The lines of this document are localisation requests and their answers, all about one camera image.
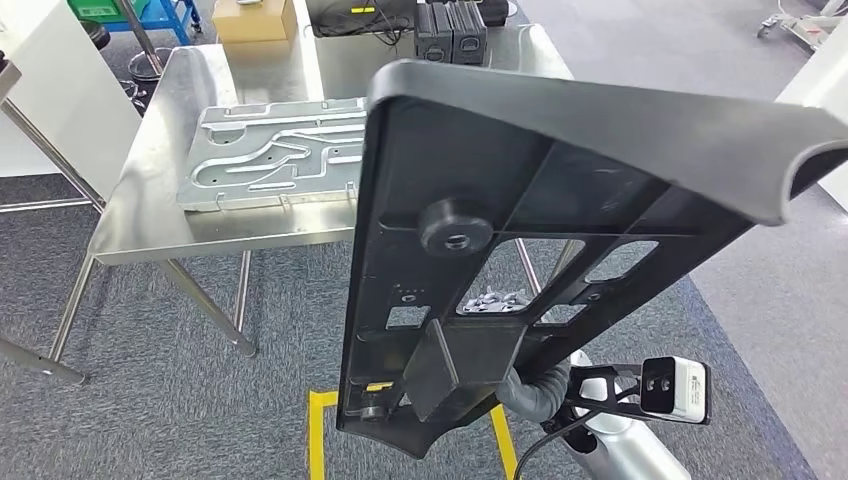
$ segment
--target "green bin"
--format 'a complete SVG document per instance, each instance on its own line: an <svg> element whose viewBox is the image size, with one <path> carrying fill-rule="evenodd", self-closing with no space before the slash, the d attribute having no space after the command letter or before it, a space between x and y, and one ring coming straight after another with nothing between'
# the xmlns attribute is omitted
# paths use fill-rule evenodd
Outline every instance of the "green bin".
<svg viewBox="0 0 848 480"><path fill-rule="evenodd" d="M141 11L150 3L150 0L133 0L132 3L135 14L141 17ZM99 23L126 21L113 0L68 0L68 5L80 19Z"/></svg>

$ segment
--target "white wall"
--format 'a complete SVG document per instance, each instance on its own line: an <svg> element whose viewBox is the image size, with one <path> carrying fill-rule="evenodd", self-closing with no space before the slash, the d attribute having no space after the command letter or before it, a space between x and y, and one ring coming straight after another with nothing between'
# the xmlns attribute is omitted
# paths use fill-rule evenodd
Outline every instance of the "white wall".
<svg viewBox="0 0 848 480"><path fill-rule="evenodd" d="M141 118L70 7L0 0L0 49L22 73L9 98L108 198ZM55 172L8 118L0 118L0 141L0 176Z"/></svg>
<svg viewBox="0 0 848 480"><path fill-rule="evenodd" d="M778 102L821 107L848 124L848 21L843 21L777 97ZM819 185L848 210L848 164Z"/></svg>

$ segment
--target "mounting hole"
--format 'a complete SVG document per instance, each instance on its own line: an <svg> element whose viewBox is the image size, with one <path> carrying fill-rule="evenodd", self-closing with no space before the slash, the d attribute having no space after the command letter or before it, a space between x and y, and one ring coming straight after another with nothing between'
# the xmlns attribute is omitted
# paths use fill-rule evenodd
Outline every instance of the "mounting hole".
<svg viewBox="0 0 848 480"><path fill-rule="evenodd" d="M445 248L448 250L462 250L468 246L469 242L471 242L471 239L468 238L468 235L451 235L445 240Z"/></svg>

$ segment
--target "black case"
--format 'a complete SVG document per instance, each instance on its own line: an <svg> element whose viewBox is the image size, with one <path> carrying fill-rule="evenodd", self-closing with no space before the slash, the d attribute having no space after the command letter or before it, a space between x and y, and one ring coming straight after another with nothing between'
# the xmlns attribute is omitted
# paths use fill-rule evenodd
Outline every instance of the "black case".
<svg viewBox="0 0 848 480"><path fill-rule="evenodd" d="M419 3L415 9L415 57L451 63L453 29L443 3Z"/></svg>
<svg viewBox="0 0 848 480"><path fill-rule="evenodd" d="M448 18L453 27L453 60L461 65L482 65L486 53L486 26L475 2L458 0L448 3Z"/></svg>

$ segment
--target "gray flexible hose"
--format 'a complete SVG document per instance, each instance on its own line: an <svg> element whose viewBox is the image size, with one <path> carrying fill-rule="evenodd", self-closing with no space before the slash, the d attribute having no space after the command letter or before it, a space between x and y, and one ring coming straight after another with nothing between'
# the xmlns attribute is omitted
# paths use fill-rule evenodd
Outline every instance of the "gray flexible hose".
<svg viewBox="0 0 848 480"><path fill-rule="evenodd" d="M568 359L563 360L529 384L523 383L515 368L511 368L495 396L506 408L526 420L550 420L565 401L569 365Z"/></svg>

